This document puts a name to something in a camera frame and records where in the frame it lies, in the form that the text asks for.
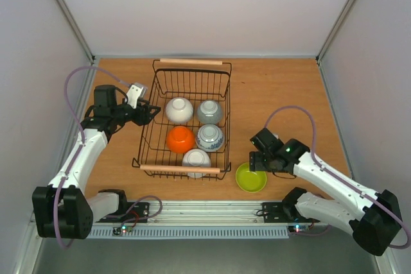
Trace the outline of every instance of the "green bowl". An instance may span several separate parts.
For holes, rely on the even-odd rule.
[[[267,184],[267,174],[265,171],[250,171],[250,164],[244,163],[237,168],[236,181],[243,191],[256,193]]]

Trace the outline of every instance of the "dish rack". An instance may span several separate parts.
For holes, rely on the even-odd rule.
[[[219,70],[181,68],[185,65],[219,66]],[[161,111],[143,126],[139,153],[132,166],[145,171],[148,176],[186,178],[190,180],[222,180],[231,170],[230,152],[230,77],[232,65],[216,60],[159,59],[153,61],[154,79],[150,103]],[[186,124],[171,123],[166,116],[167,103],[176,97],[188,99],[194,108],[194,116]],[[177,125],[187,126],[196,135],[202,124],[196,117],[202,101],[217,101],[223,110],[223,119],[217,124],[224,133],[224,145],[216,152],[208,153],[211,167],[183,167],[183,154],[171,152],[166,145],[168,132]],[[201,178],[191,178],[187,173],[204,173]]]

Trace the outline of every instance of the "wooden table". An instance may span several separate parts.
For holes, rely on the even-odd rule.
[[[99,67],[121,79],[151,86],[152,59],[101,59]],[[115,134],[100,155],[87,184],[91,197],[101,189],[124,189],[128,199],[154,194],[164,200],[281,200],[294,187],[321,193],[303,179],[283,180],[268,174],[266,187],[259,193],[246,193],[236,184],[237,167],[247,162],[254,149],[249,139],[264,127],[270,113],[284,105],[300,105],[314,116],[318,128],[317,153],[333,167],[348,175],[340,140],[329,108],[317,64],[312,59],[227,59],[231,76],[232,171],[220,181],[152,178],[132,168],[137,156],[141,127],[128,123]],[[116,84],[111,77],[97,73],[93,88]],[[287,141],[296,138],[311,145],[311,124],[298,110],[285,110],[268,126]]]

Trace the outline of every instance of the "wooden handle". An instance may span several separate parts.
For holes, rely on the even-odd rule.
[[[220,168],[212,167],[141,165],[140,169],[145,171],[163,171],[166,173],[220,173]]]
[[[164,64],[198,64],[198,65],[223,65],[220,60],[197,60],[197,59],[168,59],[162,58],[160,62]]]

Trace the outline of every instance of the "white wall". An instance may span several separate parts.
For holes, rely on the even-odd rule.
[[[323,70],[354,175],[394,192],[411,227],[410,48],[411,0],[358,0]],[[395,251],[401,273],[410,253]]]
[[[316,56],[346,0],[66,0],[96,55]]]
[[[64,79],[87,59],[54,0],[0,0],[0,25],[0,267],[11,273],[31,194],[57,173]],[[82,81],[73,78],[73,101]]]

